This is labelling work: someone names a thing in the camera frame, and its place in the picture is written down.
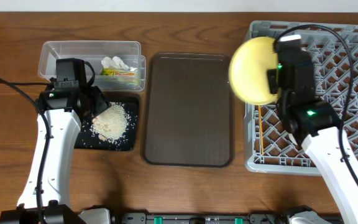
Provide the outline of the pile of rice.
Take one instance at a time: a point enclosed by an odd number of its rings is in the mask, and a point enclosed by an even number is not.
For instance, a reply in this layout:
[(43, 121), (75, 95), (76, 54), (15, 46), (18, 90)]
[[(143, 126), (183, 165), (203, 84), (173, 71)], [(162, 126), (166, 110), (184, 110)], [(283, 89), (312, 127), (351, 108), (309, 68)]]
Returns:
[(91, 132), (108, 143), (121, 143), (129, 130), (131, 117), (122, 103), (111, 102), (111, 106), (92, 120)]

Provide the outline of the wooden chopstick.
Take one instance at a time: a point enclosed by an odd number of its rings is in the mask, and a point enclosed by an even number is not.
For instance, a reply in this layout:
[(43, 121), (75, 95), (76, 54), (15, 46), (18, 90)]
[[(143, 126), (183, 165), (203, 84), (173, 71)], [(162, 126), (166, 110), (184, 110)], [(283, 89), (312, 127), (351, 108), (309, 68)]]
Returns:
[(262, 128), (262, 110), (261, 106), (258, 106), (258, 116), (259, 116), (259, 143), (260, 143), (260, 154), (264, 154), (264, 141), (263, 141), (263, 128)]

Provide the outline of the white tissue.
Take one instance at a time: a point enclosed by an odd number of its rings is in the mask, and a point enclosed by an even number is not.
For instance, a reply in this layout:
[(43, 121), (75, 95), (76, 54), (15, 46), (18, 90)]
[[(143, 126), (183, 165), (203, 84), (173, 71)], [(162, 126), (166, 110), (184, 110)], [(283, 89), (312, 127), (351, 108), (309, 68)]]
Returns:
[(111, 70), (123, 70), (125, 72), (134, 72), (136, 71), (135, 67), (130, 67), (124, 63), (124, 61), (118, 57), (114, 56), (113, 58), (105, 57), (101, 61), (101, 65), (104, 69), (111, 69)]

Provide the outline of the green orange snack wrapper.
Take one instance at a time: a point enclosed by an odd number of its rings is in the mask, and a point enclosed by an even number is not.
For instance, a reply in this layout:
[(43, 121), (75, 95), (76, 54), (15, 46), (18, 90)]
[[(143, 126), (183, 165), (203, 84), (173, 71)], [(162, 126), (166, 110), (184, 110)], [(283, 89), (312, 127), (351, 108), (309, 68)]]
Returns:
[(100, 75), (102, 76), (118, 76), (118, 77), (134, 77), (136, 76), (135, 72), (131, 71), (125, 71), (125, 70), (116, 70), (116, 69), (110, 69), (110, 68), (104, 68), (102, 69)]

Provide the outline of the yellow plate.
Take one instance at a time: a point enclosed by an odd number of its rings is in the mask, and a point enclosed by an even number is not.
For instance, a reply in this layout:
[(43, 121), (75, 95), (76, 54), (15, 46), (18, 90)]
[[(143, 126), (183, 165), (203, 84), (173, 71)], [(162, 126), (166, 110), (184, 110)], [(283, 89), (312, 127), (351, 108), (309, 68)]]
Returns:
[(271, 37), (256, 37), (245, 41), (232, 56), (229, 84), (234, 94), (245, 103), (267, 105), (278, 100), (279, 94), (270, 92), (267, 78), (267, 72), (278, 65), (273, 43)]

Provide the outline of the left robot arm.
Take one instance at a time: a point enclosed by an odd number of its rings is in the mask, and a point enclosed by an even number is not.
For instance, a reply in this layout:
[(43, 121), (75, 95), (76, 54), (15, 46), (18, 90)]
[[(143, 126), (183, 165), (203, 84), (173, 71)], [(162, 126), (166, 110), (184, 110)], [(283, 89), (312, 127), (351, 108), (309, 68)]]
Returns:
[(85, 215), (70, 208), (69, 182), (73, 150), (84, 122), (106, 111), (110, 102), (87, 78), (89, 62), (56, 61), (56, 75), (39, 98), (34, 158), (17, 207), (1, 212), (0, 223), (84, 223)]

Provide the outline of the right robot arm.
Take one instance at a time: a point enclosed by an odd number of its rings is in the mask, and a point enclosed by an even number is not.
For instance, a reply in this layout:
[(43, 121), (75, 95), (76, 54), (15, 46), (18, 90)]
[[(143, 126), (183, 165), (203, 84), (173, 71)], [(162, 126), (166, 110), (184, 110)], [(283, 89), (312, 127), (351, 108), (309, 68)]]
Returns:
[(334, 108), (315, 95), (314, 65), (297, 40), (276, 41), (278, 61), (270, 69), (271, 90), (284, 129), (323, 177), (344, 223), (358, 223), (358, 161)]

